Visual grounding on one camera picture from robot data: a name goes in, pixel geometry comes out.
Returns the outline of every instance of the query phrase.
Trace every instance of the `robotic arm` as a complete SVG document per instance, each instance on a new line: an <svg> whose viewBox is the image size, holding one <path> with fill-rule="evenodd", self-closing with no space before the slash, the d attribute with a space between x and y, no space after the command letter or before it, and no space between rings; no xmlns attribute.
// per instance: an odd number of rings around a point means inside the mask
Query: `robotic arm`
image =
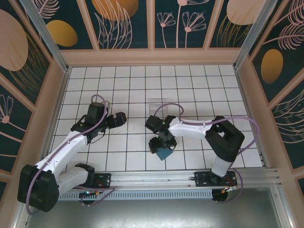
<svg viewBox="0 0 304 228"><path fill-rule="evenodd" d="M51 154L39 161L36 165L26 165L22 169L19 181L18 201L26 203L29 185L35 174L63 144L66 145L47 163L46 167L36 179L30 194L30 206L48 212L54 207L59 196L63 193L78 185L88 188L92 186L95 179L95 169L89 165L79 163L71 171L63 174L61 174L61 172L81 149L92 142L92 139L98 135L98 132L105 133L106 129L119 127L126 123L125 113L119 112L106 117L92 131L84 135L79 135L71 140L79 133L84 133L98 124L104 111L105 106L103 103L92 102L87 114L82 116L82 118L73 125L71 132L65 140Z"/></svg>
<svg viewBox="0 0 304 228"><path fill-rule="evenodd" d="M228 120L216 124L206 124L216 120L224 119L217 116L214 120L189 121L198 125L184 124L176 116L168 115L164 120L157 116L150 116L145 126L158 137L154 137L149 142L152 153L157 153L161 148L171 148L176 146L175 137L187 136L198 139L207 139L213 151L217 155L211 168L210 180L217 184L227 173L232 162L235 161L240 147L244 141L244 135Z"/></svg>

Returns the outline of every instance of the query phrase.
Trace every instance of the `clear container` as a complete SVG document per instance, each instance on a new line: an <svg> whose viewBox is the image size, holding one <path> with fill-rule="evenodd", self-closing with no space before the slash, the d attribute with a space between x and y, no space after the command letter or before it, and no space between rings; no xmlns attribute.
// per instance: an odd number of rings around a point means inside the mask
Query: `clear container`
<svg viewBox="0 0 304 228"><path fill-rule="evenodd" d="M150 98L149 99L149 116L154 115L156 110L163 104L168 103L168 99ZM163 119L168 115L168 106L162 107L156 114L157 117Z"/></svg>

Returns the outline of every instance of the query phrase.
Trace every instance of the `blue block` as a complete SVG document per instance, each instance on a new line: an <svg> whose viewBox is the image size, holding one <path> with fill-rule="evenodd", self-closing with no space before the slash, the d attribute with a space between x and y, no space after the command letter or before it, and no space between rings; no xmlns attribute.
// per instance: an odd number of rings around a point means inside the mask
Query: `blue block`
<svg viewBox="0 0 304 228"><path fill-rule="evenodd" d="M157 156L158 156L161 160L166 159L166 158L169 157L172 153L173 153L173 151L170 150L169 148L161 148L161 149L159 149L159 150L156 152Z"/></svg>

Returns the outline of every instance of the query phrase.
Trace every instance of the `black mounting plate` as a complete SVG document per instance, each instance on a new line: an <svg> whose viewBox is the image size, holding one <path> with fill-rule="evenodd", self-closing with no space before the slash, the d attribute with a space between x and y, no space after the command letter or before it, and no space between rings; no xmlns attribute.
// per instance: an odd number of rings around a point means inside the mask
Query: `black mounting plate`
<svg viewBox="0 0 304 228"><path fill-rule="evenodd" d="M210 171L195 172L194 178L196 187L218 187L218 186L229 186L230 183L227 180L229 178L235 185L238 185L236 174L234 171L227 171L226 175L223 177L222 181L215 184L211 181L209 177Z"/></svg>
<svg viewBox="0 0 304 228"><path fill-rule="evenodd" d="M90 188L92 189L108 189L111 185L111 174L110 173L95 173L94 182ZM83 195L91 196L95 195L95 193L92 192L93 190L89 190L89 194L87 194L85 191L82 191L79 193L78 197L81 198Z"/></svg>

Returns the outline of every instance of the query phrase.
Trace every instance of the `white grid floor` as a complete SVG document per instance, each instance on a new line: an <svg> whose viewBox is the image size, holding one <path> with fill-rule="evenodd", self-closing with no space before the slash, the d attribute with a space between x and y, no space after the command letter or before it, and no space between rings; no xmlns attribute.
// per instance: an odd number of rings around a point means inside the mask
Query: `white grid floor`
<svg viewBox="0 0 304 228"><path fill-rule="evenodd" d="M148 142L155 135L145 129L151 98L177 102L185 109L183 117L208 120L247 115L232 66L118 66L75 67L67 85L52 142L54 150L72 125L86 114L91 96L98 93L111 104L112 114L125 112L127 123L107 130L105 136L79 152L67 169L82 162L96 171L151 171L211 168L216 157L206 140L176 138L173 154L161 161L149 151ZM179 115L177 106L168 106L168 115ZM242 147L253 139L246 120L234 120L243 132ZM262 167L256 145L239 155L236 168Z"/></svg>

